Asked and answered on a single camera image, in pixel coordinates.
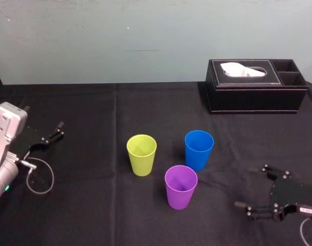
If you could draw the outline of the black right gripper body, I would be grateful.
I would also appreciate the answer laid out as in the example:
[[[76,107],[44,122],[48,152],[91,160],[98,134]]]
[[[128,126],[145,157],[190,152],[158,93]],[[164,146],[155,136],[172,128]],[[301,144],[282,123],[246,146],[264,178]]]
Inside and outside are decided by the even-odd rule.
[[[282,221],[292,213],[312,217],[312,184],[278,177],[270,188],[269,203],[275,221]]]

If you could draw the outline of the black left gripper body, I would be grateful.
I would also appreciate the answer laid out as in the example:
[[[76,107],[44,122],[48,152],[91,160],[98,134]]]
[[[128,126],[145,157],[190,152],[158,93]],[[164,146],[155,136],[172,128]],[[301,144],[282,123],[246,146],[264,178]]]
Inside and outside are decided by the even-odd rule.
[[[19,159],[26,157],[33,151],[43,150],[49,145],[49,139],[36,128],[27,126],[10,144],[9,152],[16,154]]]

